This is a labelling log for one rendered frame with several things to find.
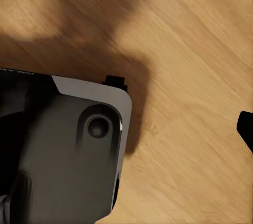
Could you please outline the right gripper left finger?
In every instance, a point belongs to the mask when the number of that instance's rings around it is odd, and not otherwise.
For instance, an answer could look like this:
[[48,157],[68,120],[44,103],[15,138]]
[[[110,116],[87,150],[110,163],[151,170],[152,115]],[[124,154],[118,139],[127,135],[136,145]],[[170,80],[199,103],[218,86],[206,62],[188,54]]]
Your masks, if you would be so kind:
[[26,119],[22,111],[0,117],[0,174],[26,132]]

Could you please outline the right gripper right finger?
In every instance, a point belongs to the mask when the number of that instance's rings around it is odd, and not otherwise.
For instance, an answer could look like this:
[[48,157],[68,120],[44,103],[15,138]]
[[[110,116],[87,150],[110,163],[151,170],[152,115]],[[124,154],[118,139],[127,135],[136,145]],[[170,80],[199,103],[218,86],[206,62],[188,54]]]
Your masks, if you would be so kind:
[[237,131],[253,153],[253,113],[241,111]]

